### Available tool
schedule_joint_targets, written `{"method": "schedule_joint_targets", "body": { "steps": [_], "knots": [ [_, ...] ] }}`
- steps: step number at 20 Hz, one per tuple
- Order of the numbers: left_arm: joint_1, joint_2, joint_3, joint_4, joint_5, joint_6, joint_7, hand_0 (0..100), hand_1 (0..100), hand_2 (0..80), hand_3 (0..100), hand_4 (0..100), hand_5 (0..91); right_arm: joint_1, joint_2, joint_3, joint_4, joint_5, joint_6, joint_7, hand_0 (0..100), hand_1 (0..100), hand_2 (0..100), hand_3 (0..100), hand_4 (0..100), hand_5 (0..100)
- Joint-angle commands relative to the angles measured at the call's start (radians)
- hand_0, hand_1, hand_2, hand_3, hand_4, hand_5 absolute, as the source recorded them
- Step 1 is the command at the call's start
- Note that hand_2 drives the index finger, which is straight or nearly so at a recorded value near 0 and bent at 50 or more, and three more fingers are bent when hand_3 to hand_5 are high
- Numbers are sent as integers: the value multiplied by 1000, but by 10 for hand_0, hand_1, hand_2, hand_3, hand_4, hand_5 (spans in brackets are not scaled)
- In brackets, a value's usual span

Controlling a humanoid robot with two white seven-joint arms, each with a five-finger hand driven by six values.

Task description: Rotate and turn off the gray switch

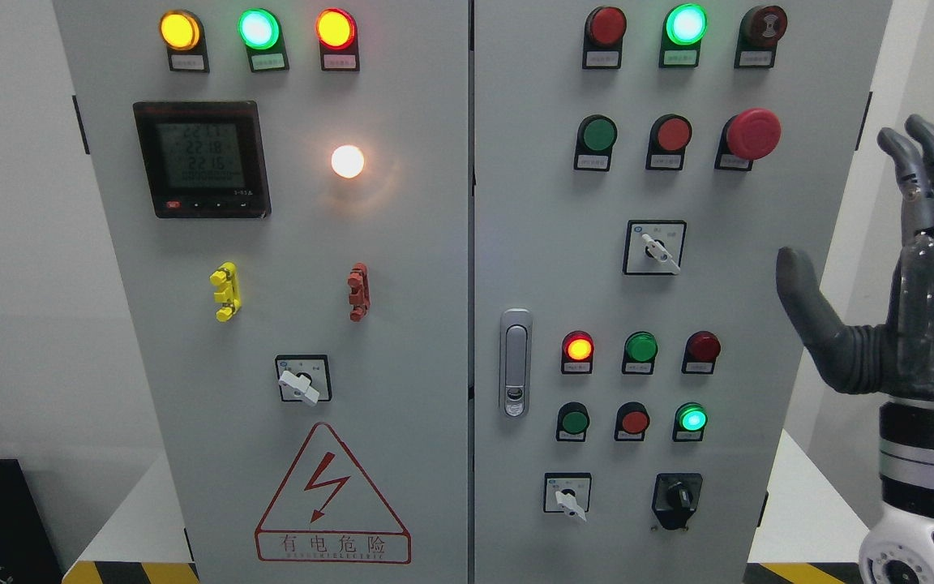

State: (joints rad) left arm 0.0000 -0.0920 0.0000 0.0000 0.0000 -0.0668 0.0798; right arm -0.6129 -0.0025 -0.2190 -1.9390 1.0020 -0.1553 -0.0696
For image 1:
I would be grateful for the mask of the gray robotic hand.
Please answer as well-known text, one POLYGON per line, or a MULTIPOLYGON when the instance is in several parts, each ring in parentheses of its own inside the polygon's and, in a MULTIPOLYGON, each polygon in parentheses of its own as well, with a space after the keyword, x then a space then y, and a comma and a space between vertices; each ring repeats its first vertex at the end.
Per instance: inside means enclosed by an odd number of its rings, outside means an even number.
POLYGON ((904 133, 883 128, 877 141, 893 159, 902 197, 902 249, 886 321, 842 323, 800 249, 778 252, 776 292, 829 387, 934 402, 934 123, 913 114, 904 133))

